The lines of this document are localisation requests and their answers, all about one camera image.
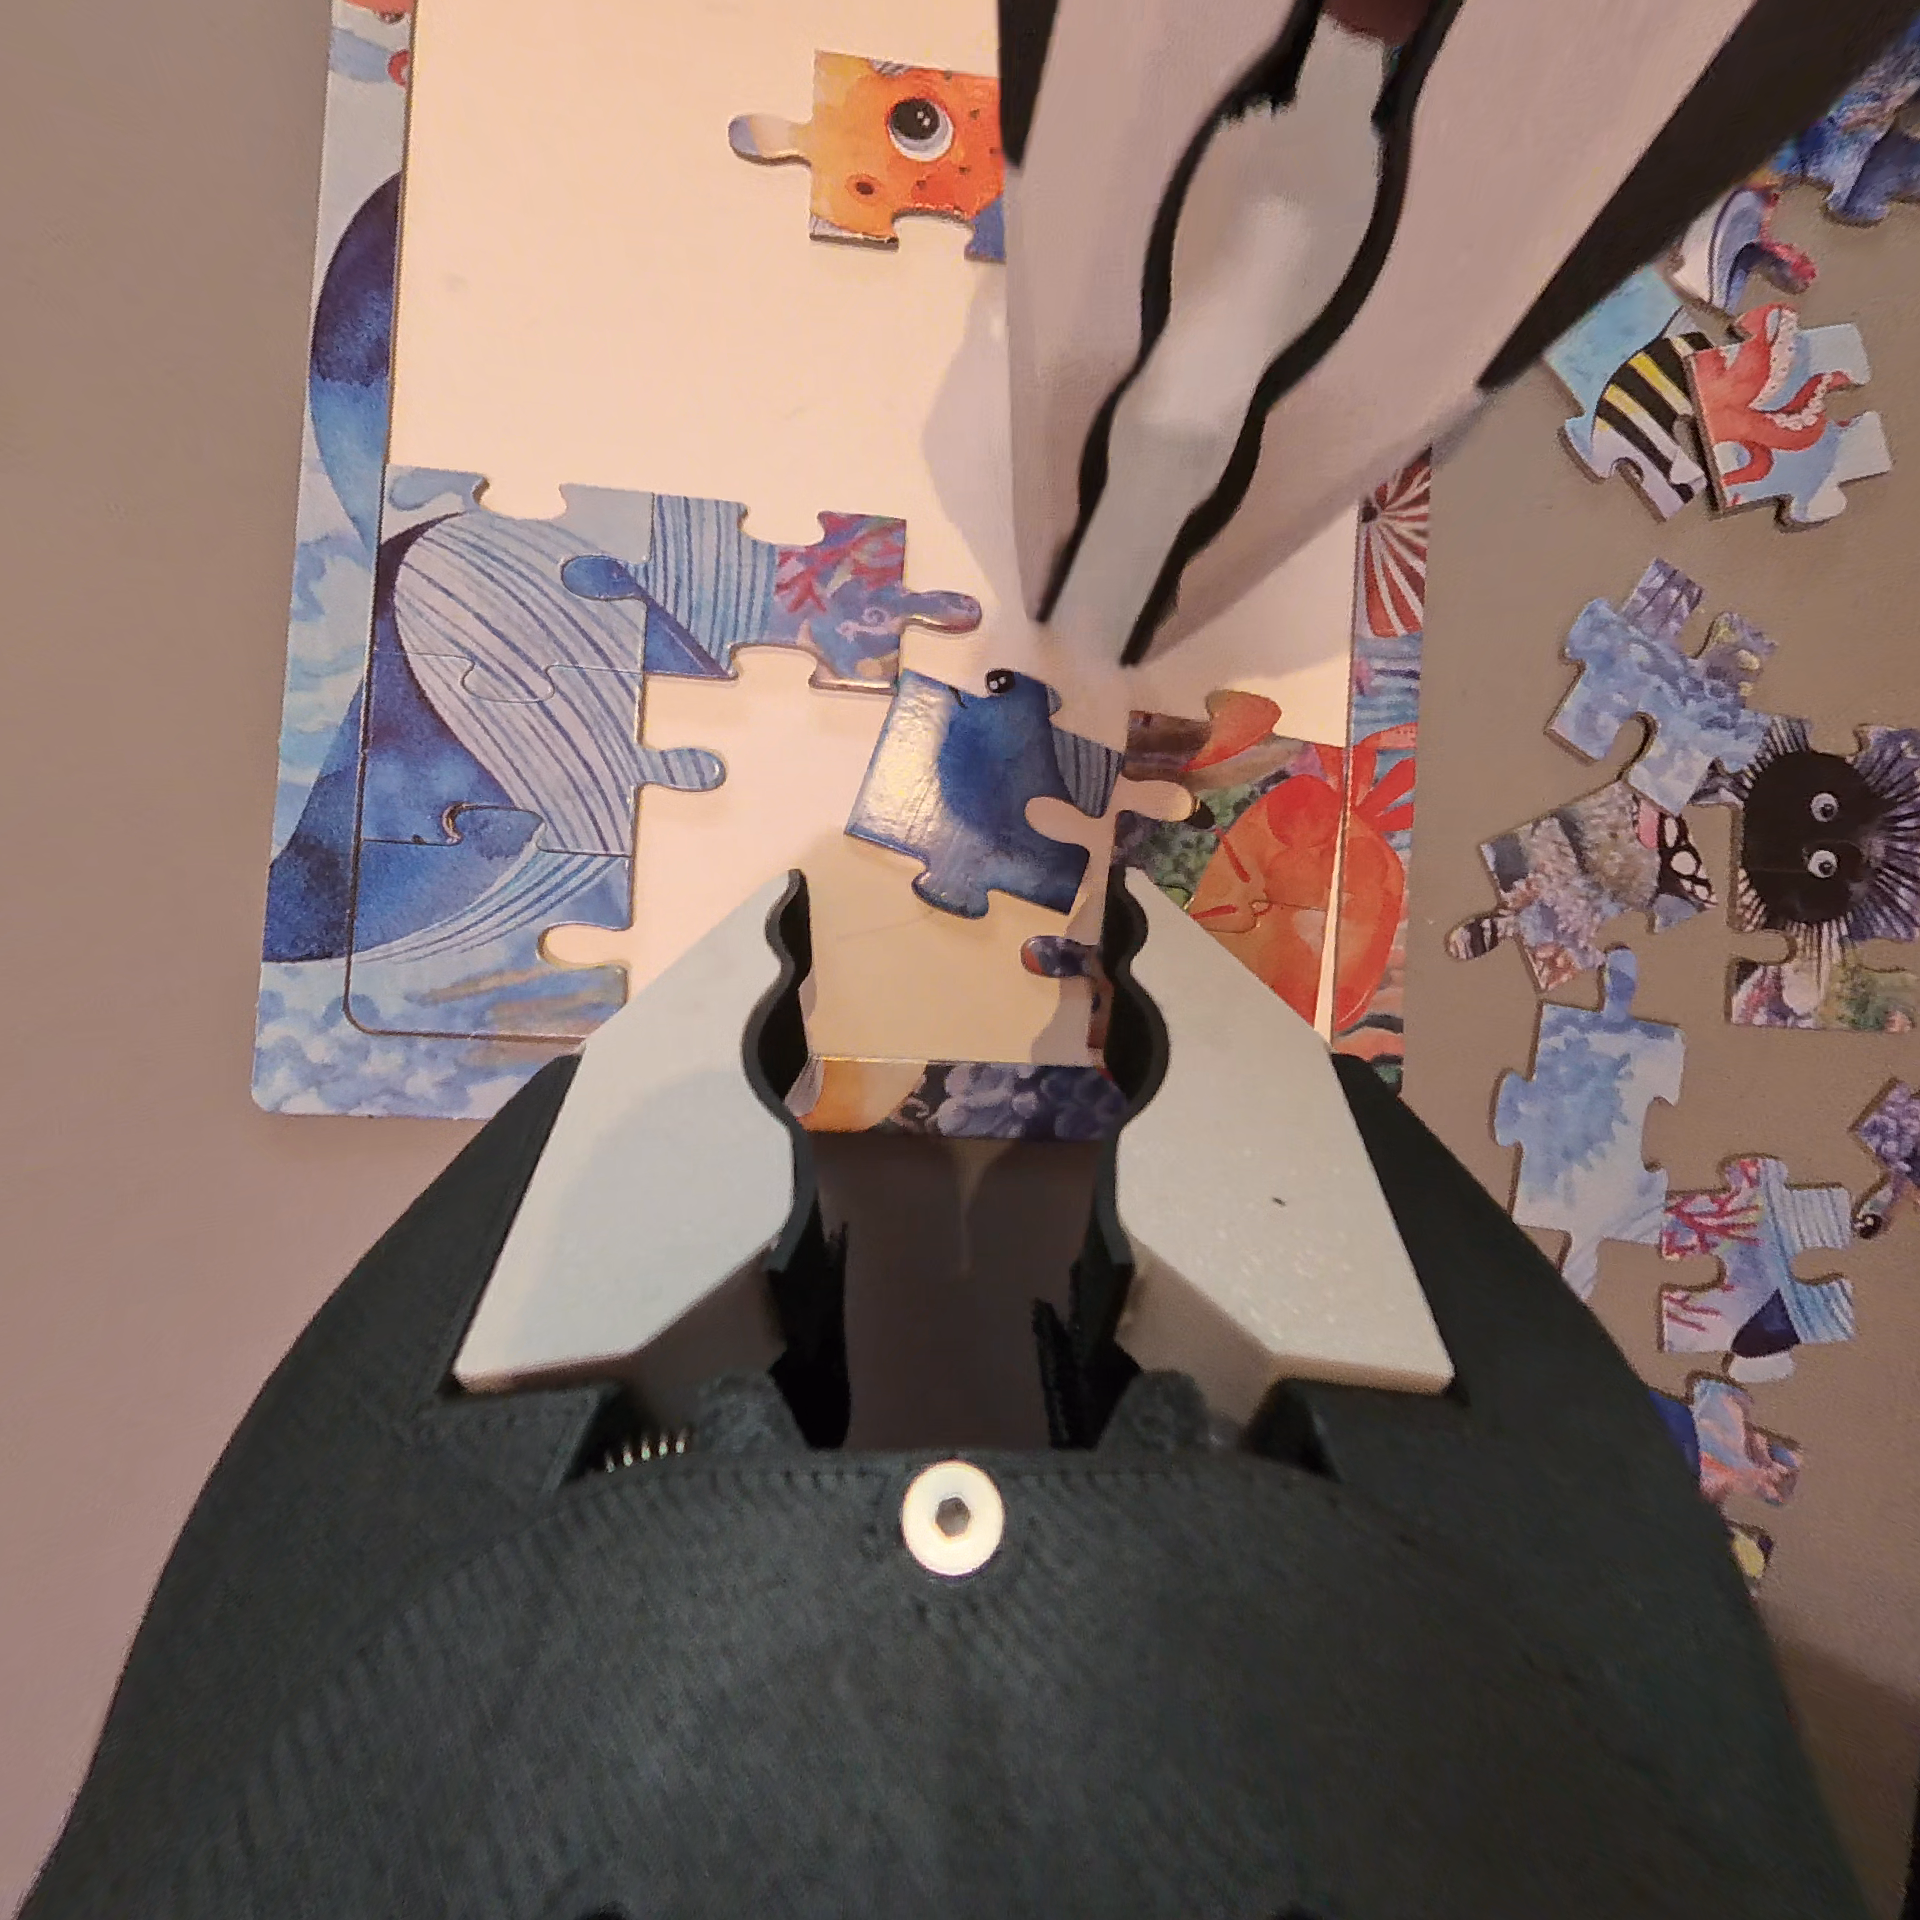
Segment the striped blue coral puzzle piece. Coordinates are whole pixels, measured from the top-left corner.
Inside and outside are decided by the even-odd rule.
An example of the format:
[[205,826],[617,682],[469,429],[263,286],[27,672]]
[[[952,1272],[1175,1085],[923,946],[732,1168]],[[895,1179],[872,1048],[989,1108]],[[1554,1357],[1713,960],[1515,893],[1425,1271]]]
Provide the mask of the striped blue coral puzzle piece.
[[643,667],[672,679],[732,679],[737,653],[780,646],[811,659],[810,684],[885,692],[906,626],[972,632],[981,603],[906,588],[906,522],[823,512],[810,543],[748,535],[735,500],[658,495],[645,559],[569,557],[562,586],[589,600],[645,605]]

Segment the striped fish puzzle piece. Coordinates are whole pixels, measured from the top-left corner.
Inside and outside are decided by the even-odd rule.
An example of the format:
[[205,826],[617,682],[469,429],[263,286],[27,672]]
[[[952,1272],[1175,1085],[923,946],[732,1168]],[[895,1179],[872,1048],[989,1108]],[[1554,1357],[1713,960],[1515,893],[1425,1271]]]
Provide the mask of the striped fish puzzle piece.
[[1666,522],[1708,494],[1690,360],[1722,330],[1652,267],[1641,267],[1564,331],[1544,360],[1576,412],[1564,443],[1596,479],[1625,470]]

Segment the dark blue puzzle piece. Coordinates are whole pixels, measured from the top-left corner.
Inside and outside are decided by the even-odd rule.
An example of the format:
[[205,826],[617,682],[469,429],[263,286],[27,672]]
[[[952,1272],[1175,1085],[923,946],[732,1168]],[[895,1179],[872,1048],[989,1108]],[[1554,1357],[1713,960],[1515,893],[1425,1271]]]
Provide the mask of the dark blue puzzle piece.
[[1089,851],[1035,830],[1035,797],[1105,816],[1122,752],[1052,724],[1055,691],[1008,667],[981,692],[903,670],[848,834],[915,856],[915,893],[981,919],[989,893],[1073,910]]

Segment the orange pufferfish puzzle piece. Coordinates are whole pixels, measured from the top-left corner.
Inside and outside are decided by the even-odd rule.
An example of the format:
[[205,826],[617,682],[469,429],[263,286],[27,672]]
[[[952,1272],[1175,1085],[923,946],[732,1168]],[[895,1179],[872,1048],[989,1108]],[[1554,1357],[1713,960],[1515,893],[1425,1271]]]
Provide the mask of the orange pufferfish puzzle piece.
[[901,216],[967,227],[969,260],[1003,260],[1003,154],[996,78],[816,51],[802,123],[744,112],[732,154],[802,163],[815,239],[896,248]]

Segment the black sea urchin puzzle piece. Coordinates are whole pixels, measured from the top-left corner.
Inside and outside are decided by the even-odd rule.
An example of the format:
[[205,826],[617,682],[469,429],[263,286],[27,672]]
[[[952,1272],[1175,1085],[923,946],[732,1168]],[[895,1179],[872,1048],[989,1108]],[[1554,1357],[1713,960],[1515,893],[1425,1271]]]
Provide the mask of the black sea urchin puzzle piece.
[[1805,719],[1775,716],[1730,792],[1741,882],[1763,912],[1839,919],[1916,837],[1916,736],[1893,730],[1890,746],[1841,756],[1812,748]]

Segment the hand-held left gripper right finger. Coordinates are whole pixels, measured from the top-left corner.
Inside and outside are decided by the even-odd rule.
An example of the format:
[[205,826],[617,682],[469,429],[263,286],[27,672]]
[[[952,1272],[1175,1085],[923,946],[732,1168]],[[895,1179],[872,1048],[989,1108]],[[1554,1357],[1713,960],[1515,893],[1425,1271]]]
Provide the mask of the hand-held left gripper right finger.
[[1279,1380],[1437,1395],[1453,1364],[1332,1056],[1143,872],[1099,962],[1120,1130],[1068,1311],[1041,1302],[1047,1432],[1090,1448],[1128,1384],[1183,1373],[1241,1429]]

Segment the urchin and green puzzle piece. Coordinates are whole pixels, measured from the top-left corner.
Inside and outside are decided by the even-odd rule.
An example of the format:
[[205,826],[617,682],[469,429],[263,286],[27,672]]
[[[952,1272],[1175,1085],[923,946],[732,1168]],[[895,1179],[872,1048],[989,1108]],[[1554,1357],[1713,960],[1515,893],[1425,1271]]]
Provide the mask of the urchin and green puzzle piece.
[[1737,863],[1736,926],[1779,931],[1786,960],[1737,957],[1729,971],[1725,1016],[1736,1026],[1819,1034],[1907,1035],[1917,1020],[1917,973],[1871,966],[1872,941],[1914,941],[1917,931],[1916,866],[1866,862],[1848,872],[1831,851],[1812,853],[1805,870],[1757,870]]

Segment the red octopus puzzle piece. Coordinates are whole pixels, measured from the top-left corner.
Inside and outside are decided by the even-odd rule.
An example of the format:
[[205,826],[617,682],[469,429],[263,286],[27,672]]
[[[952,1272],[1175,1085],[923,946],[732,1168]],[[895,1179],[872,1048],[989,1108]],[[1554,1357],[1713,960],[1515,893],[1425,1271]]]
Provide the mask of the red octopus puzzle piece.
[[1893,469],[1879,414],[1831,414],[1867,379],[1857,325],[1805,327],[1786,301],[1745,310],[1732,342],[1695,351],[1688,381],[1714,510],[1767,502],[1784,526],[1843,514],[1849,484]]

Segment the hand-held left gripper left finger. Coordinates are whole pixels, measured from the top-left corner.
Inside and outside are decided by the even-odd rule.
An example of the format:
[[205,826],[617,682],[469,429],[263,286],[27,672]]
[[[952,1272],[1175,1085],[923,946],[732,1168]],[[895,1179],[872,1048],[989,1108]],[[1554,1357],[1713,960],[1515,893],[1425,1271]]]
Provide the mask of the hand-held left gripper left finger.
[[769,1371],[810,1444],[843,1444],[848,1245],[787,1107],[807,973],[810,892],[789,870],[581,1046],[460,1387],[617,1380],[682,1426],[709,1378]]

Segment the jigsaw puzzle pieces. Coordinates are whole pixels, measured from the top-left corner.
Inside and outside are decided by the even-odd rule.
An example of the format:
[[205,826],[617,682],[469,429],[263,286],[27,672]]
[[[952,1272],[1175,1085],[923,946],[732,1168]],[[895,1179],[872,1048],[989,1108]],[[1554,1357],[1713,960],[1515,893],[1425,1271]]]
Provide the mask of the jigsaw puzzle pieces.
[[[1770,301],[1825,327],[1796,306],[1818,275],[1812,256],[1775,229],[1792,184],[1819,187],[1826,216],[1849,227],[1916,203],[1916,27],[1649,264],[1717,322],[1719,344],[1737,339],[1745,310]],[[1649,723],[1624,732],[1635,732],[1637,750],[1607,783],[1479,846],[1493,910],[1456,923],[1447,951],[1465,962],[1508,946],[1544,995],[1529,1068],[1501,1074],[1496,1090],[1496,1140],[1517,1156],[1512,1216],[1562,1234],[1562,1272],[1580,1299],[1593,1295],[1605,1240],[1714,1263],[1713,1276],[1659,1291],[1657,1350],[1695,1368],[1652,1406],[1722,1515],[1730,1503],[1784,1507],[1803,1456],[1763,1424],[1755,1392],[1788,1380],[1803,1350],[1857,1335],[1852,1283],[1803,1277],[1796,1263],[1876,1236],[1916,1200],[1916,1088],[1888,1085],[1857,1124],[1881,1173],[1864,1200],[1841,1184],[1800,1184],[1781,1159],[1757,1155],[1729,1159],[1717,1186],[1669,1189],[1666,1170],[1645,1159],[1644,1124],[1651,1103],[1680,1098],[1685,1035],[1637,1014],[1639,957],[1602,934],[1625,919],[1666,931],[1729,906],[1736,932],[1786,944],[1781,957],[1739,957],[1786,960],[1788,940],[1736,926],[1737,772],[1713,767],[1692,804],[1665,811],[1625,779]]]

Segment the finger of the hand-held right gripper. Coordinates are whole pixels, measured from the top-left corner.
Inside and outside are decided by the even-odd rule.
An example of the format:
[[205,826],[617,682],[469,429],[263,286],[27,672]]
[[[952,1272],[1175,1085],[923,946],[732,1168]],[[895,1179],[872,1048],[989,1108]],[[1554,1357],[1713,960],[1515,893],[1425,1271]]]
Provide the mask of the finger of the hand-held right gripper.
[[1037,622],[1107,484],[1114,398],[1167,322],[1193,154],[1296,39],[1296,5],[1001,5],[1013,519]]
[[1383,64],[1300,5],[1207,79],[1117,388],[1117,661],[1221,615],[1463,426],[1757,5],[1431,5]]

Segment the blue bubble puzzle piece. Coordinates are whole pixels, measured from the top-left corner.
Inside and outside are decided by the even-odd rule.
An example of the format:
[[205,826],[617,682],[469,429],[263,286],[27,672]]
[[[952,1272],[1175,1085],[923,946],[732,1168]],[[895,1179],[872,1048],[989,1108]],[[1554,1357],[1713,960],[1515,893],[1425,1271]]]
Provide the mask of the blue bubble puzzle piece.
[[1724,612],[1703,652],[1688,653],[1680,632],[1701,596],[1697,580],[1656,559],[1620,603],[1584,605],[1564,644],[1577,679],[1548,723],[1559,742],[1589,760],[1602,759],[1628,723],[1649,723],[1649,746],[1625,779],[1665,811],[1692,804],[1713,767],[1747,767],[1770,726],[1748,698],[1775,652],[1772,637]]

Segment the orange claw puzzle piece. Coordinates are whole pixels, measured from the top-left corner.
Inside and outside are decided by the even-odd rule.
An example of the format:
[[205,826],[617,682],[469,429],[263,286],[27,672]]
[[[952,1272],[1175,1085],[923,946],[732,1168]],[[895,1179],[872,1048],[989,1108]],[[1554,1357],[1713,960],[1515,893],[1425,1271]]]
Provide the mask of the orange claw puzzle piece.
[[1177,822],[1122,811],[1116,859],[1213,934],[1250,934],[1283,910],[1328,908],[1345,752],[1284,736],[1268,698],[1219,687],[1203,718],[1133,710],[1122,772],[1177,783]]

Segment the puzzle frame board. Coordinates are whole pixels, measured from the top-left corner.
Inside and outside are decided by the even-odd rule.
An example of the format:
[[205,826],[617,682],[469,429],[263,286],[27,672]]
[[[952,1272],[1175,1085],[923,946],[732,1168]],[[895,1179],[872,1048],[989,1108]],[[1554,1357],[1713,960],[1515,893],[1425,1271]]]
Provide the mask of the puzzle frame board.
[[[995,78],[996,6],[335,5],[256,1002],[266,1112],[482,1120],[593,1034],[410,1040],[345,1013],[393,469],[476,474],[490,510],[527,519],[560,517],[564,487],[735,500],[770,543],[815,542],[823,512],[901,519],[906,588],[969,594],[981,622],[907,624],[899,672],[981,692],[1008,667],[1052,685],[1057,730],[1105,732],[1017,603],[1001,267],[929,214],[903,214],[891,248],[815,239],[807,164],[732,154],[744,112],[810,118],[816,51]],[[1021,946],[1095,940],[1120,816],[1168,816],[1171,787],[1120,772],[1095,820],[1031,799],[1035,830],[1089,851],[1073,910],[992,892],[985,917],[956,917],[915,893],[912,854],[848,834],[899,674],[875,692],[816,687],[783,646],[735,662],[643,670],[643,742],[706,750],[724,776],[641,790],[632,919],[551,928],[548,957],[617,968],[624,1002],[802,868],[815,1126],[1101,1136],[1117,1090],[1089,1052],[1089,984],[1029,973]]]

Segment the joined blue whale puzzle section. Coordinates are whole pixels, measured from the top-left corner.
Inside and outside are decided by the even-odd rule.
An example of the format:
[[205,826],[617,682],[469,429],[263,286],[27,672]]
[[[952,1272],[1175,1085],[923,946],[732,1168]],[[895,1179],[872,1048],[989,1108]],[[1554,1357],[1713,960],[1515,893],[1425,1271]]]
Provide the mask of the joined blue whale puzzle section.
[[649,556],[653,499],[564,487],[553,519],[495,512],[466,470],[393,469],[352,816],[345,1013],[410,1040],[576,1040],[621,1004],[551,928],[624,928],[637,797],[704,792],[706,750],[643,742],[649,643],[714,659],[645,596],[571,592],[571,559]]

